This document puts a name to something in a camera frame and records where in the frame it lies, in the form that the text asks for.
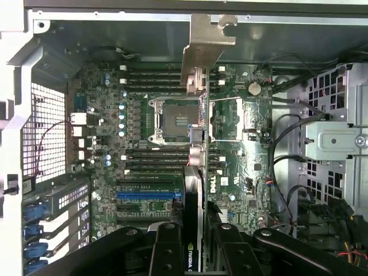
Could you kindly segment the black RAM slot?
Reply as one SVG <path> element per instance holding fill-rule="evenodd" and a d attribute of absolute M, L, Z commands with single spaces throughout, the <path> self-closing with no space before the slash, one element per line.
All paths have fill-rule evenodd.
<path fill-rule="evenodd" d="M 202 172 L 205 171 L 204 168 L 198 168 L 194 166 L 174 166 L 174 167 L 130 167 L 121 169 L 117 175 L 125 177 L 126 175 L 133 174 L 180 174 L 185 171 L 185 169 L 197 169 Z"/>
<path fill-rule="evenodd" d="M 129 156 L 146 154 L 188 155 L 189 148 L 127 149 L 125 153 Z"/>
<path fill-rule="evenodd" d="M 180 68 L 133 68 L 126 65 L 120 65 L 118 67 L 120 71 L 128 72 L 129 74 L 180 74 Z"/>
<path fill-rule="evenodd" d="M 120 155 L 119 159 L 130 164 L 146 164 L 146 163 L 187 163 L 188 155 Z"/>
<path fill-rule="evenodd" d="M 134 93 L 186 93 L 186 89 L 179 86 L 125 86 L 125 90 Z"/>
<path fill-rule="evenodd" d="M 187 166 L 187 162 L 174 162 L 174 163 L 165 163 L 165 162 L 143 162 L 143 163 L 126 163 L 126 169 L 144 169 L 144 168 L 180 168 Z M 226 168 L 225 163 L 210 163 L 209 168 Z"/>
<path fill-rule="evenodd" d="M 121 76 L 125 79 L 181 79 L 180 72 L 129 72 Z"/>
<path fill-rule="evenodd" d="M 119 85 L 138 88 L 138 87 L 178 87 L 184 88 L 185 83 L 179 79 L 119 79 Z"/>

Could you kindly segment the perforated metal slot cover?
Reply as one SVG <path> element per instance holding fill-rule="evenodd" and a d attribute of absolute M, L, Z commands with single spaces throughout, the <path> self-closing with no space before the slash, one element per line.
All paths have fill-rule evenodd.
<path fill-rule="evenodd" d="M 64 229 L 68 228 L 72 223 L 79 222 L 78 226 L 81 226 L 82 223 L 87 223 L 89 216 L 88 213 L 89 211 L 87 210 L 87 207 L 80 209 L 79 211 L 77 211 L 76 213 L 72 214 L 67 220 L 65 220 L 64 222 L 62 222 L 57 228 L 55 228 L 53 231 L 51 232 L 43 232 L 41 234 L 41 238 L 42 239 L 46 239 L 46 240 L 51 240 L 53 238 L 55 238 L 59 233 L 61 233 Z"/>
<path fill-rule="evenodd" d="M 47 207 L 44 218 L 52 221 L 67 211 L 71 205 L 87 195 L 88 184 L 77 183 L 71 186 L 60 186 L 53 189 L 44 196 Z"/>

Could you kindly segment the green motherboard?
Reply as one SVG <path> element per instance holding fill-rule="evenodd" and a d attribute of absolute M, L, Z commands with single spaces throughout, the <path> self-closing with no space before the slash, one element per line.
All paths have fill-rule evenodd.
<path fill-rule="evenodd" d="M 133 68 L 181 68 L 178 63 L 122 64 Z M 79 138 L 79 160 L 91 175 L 93 203 L 91 235 L 99 239 L 122 227 L 133 226 L 146 231 L 157 222 L 175 220 L 184 201 L 184 172 L 180 174 L 117 173 L 125 168 L 119 159 L 126 150 L 160 148 L 189 148 L 161 146 L 148 141 L 153 131 L 153 108 L 150 99 L 163 96 L 187 96 L 186 93 L 134 93 L 119 85 L 121 76 L 128 73 L 113 63 L 86 63 L 77 74 L 81 86 L 75 95 L 72 119 L 74 133 Z M 251 233 L 268 223 L 265 207 L 270 197 L 261 189 L 269 176 L 271 137 L 271 69 L 267 66 L 218 64 L 210 71 L 210 100 L 241 97 L 247 111 L 242 142 L 215 141 L 209 143 L 209 164 L 225 163 L 226 168 L 208 169 L 207 202 L 221 210 L 221 221 L 241 225 Z M 258 82 L 262 92 L 248 93 L 251 82 Z M 210 119 L 215 138 L 234 139 L 236 101 L 217 102 Z M 119 186 L 118 179 L 174 179 L 175 185 Z M 126 191 L 181 191 L 181 199 L 121 200 L 115 197 Z"/>

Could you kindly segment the blue card retention clip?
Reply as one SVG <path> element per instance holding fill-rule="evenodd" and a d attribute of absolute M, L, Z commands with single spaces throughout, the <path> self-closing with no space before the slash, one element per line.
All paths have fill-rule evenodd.
<path fill-rule="evenodd" d="M 47 205 L 39 202 L 33 205 L 28 205 L 23 208 L 22 215 L 24 220 L 35 220 L 42 218 L 47 211 Z"/>
<path fill-rule="evenodd" d="M 43 256 L 48 250 L 48 243 L 36 242 L 24 248 L 23 256 L 25 259 L 38 258 Z"/>
<path fill-rule="evenodd" d="M 31 274 L 39 269 L 42 269 L 47 264 L 47 260 L 36 260 L 26 264 L 24 267 L 24 276 Z"/>
<path fill-rule="evenodd" d="M 44 231 L 44 225 L 42 224 L 29 224 L 24 227 L 23 230 L 24 238 L 29 239 L 31 237 L 39 237 L 47 235 L 47 233 Z"/>

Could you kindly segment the CPU socket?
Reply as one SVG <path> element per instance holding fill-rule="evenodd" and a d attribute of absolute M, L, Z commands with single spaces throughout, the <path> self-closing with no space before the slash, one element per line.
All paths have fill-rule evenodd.
<path fill-rule="evenodd" d="M 198 123 L 199 99 L 163 96 L 148 101 L 153 108 L 153 131 L 148 141 L 161 146 L 189 144 L 188 128 Z"/>

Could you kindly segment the metal socket cover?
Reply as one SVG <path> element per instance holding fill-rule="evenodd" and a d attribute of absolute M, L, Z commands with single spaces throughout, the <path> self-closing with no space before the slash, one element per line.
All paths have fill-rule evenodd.
<path fill-rule="evenodd" d="M 217 102 L 235 100 L 236 101 L 236 114 L 239 118 L 238 123 L 236 124 L 236 137 L 234 139 L 217 139 L 215 138 L 213 125 L 210 122 L 208 125 L 208 134 L 211 142 L 222 141 L 222 142 L 242 142 L 243 141 L 243 130 L 246 127 L 246 117 L 247 111 L 244 109 L 243 99 L 241 97 L 230 97 L 230 98 L 220 98 L 220 99 L 211 99 L 209 101 L 209 111 L 208 115 L 211 119 L 214 115 L 214 107 Z"/>

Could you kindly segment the perforated metal drive cage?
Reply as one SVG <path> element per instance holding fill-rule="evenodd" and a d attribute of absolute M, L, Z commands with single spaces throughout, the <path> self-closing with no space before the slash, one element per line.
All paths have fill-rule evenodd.
<path fill-rule="evenodd" d="M 310 79 L 300 100 L 329 115 L 327 121 L 368 128 L 368 63 L 341 64 Z M 301 153 L 305 156 L 305 127 Z M 342 198 L 368 220 L 368 156 L 343 161 L 313 160 L 309 176 L 322 184 L 319 200 Z"/>

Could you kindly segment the black open PC case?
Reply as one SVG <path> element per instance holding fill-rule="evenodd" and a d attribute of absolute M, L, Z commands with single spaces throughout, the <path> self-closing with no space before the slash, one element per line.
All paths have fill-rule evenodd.
<path fill-rule="evenodd" d="M 80 163 L 72 119 L 77 74 L 88 62 L 178 63 L 182 72 L 192 14 L 209 15 L 213 25 L 221 15 L 237 18 L 224 29 L 235 45 L 211 69 L 245 64 L 272 72 L 269 176 L 261 189 L 270 197 L 268 223 L 255 231 L 277 230 L 347 262 L 350 276 L 368 276 L 368 220 L 342 198 L 320 201 L 322 184 L 309 176 L 317 169 L 301 153 L 303 128 L 329 115 L 299 96 L 321 73 L 368 63 L 368 0 L 0 0 L 0 276 L 24 276 L 32 261 L 50 265 L 98 240 L 91 175 Z M 87 195 L 59 217 L 23 219 L 24 207 L 77 183 L 88 184 Z M 75 221 L 51 240 L 24 238 L 26 225 L 51 232 L 85 207 L 87 223 Z M 226 276 L 210 259 L 207 205 L 206 269 L 188 271 L 184 215 L 185 195 L 175 220 L 137 229 L 180 225 L 184 276 Z M 48 243 L 47 252 L 25 259 L 24 248 L 36 242 Z"/>

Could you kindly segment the metal disk bay bracket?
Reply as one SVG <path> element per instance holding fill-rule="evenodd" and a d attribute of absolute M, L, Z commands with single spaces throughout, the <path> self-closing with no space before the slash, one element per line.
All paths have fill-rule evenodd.
<path fill-rule="evenodd" d="M 368 128 L 341 121 L 318 121 L 305 127 L 305 156 L 320 161 L 343 161 L 368 156 Z"/>

